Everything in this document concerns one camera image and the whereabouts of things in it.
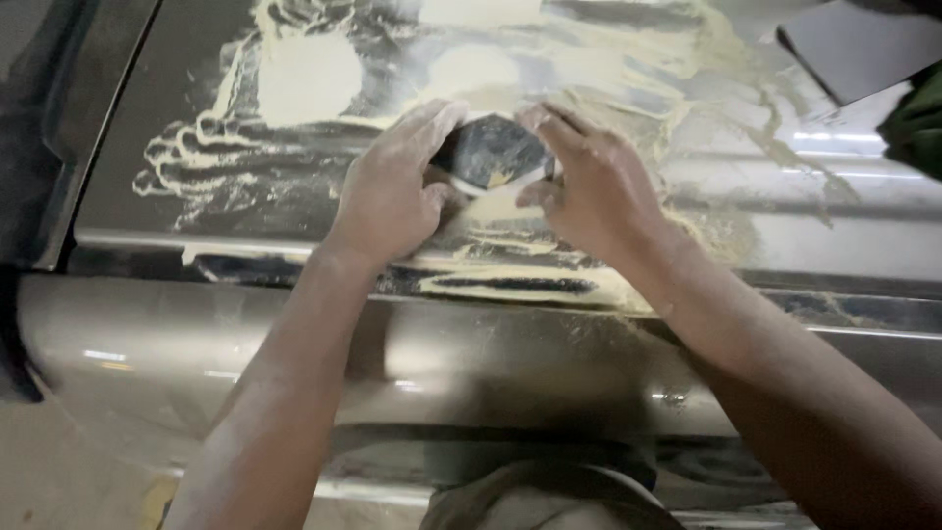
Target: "green cloth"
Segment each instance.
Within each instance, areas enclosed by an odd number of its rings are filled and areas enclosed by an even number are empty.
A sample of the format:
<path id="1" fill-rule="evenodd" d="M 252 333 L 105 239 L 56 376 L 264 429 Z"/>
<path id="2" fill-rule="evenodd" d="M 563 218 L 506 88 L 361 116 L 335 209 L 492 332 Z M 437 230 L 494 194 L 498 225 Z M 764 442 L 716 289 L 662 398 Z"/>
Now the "green cloth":
<path id="1" fill-rule="evenodd" d="M 942 181 L 942 62 L 911 79 L 906 94 L 877 132 L 888 144 L 887 158 Z"/>

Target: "sanding block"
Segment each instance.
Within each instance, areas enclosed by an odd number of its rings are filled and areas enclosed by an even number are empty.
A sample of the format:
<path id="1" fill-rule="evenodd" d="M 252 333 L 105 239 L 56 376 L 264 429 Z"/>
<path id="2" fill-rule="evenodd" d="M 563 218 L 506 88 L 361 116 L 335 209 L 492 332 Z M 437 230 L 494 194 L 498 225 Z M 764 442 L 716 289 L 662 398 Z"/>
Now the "sanding block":
<path id="1" fill-rule="evenodd" d="M 432 158 L 452 185 L 471 196 L 551 177 L 556 165 L 540 139 L 498 113 L 472 114 Z"/>

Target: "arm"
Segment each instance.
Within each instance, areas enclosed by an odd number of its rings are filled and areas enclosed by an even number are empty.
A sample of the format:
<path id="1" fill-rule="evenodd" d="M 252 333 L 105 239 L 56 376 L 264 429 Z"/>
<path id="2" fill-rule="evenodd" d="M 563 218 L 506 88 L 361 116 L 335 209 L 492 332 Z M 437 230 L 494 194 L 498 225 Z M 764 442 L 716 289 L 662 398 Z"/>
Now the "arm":
<path id="1" fill-rule="evenodd" d="M 350 168 L 330 235 L 187 470 L 166 527 L 301 528 L 328 452 L 353 328 L 385 264 L 435 231 L 451 193 L 422 187 L 467 111 L 431 102 Z"/>
<path id="2" fill-rule="evenodd" d="M 564 188 L 524 189 L 561 237 L 605 260 L 690 349 L 756 457 L 824 528 L 942 527 L 942 441 L 850 360 L 666 221 L 617 134 L 550 104 L 519 116 Z"/>

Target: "person's left hand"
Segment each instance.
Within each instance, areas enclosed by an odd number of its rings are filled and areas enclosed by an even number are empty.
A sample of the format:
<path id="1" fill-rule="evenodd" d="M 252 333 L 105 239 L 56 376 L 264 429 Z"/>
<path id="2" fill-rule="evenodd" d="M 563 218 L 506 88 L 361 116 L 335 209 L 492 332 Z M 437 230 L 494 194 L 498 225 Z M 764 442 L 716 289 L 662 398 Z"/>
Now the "person's left hand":
<path id="1" fill-rule="evenodd" d="M 428 239 L 455 190 L 444 183 L 423 188 L 423 173 L 467 111 L 465 102 L 434 100 L 386 129 L 350 166 L 324 246 L 378 270 Z"/>

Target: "dust-covered hand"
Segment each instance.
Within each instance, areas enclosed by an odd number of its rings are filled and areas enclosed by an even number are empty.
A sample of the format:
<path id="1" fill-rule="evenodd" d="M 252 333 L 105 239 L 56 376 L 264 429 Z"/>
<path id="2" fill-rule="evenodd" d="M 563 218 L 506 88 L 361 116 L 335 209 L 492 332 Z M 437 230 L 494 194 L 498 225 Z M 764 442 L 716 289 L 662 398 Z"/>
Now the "dust-covered hand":
<path id="1" fill-rule="evenodd" d="M 521 110 L 517 119 L 563 168 L 562 186 L 531 184 L 517 197 L 519 207 L 543 207 L 560 237 L 611 266 L 674 235 L 641 159 L 621 135 L 549 103 Z"/>
<path id="2" fill-rule="evenodd" d="M 435 100 L 384 131 L 350 166 L 324 246 L 378 270 L 431 236 L 455 191 L 444 183 L 423 187 L 423 173 L 467 111 L 465 102 Z"/>

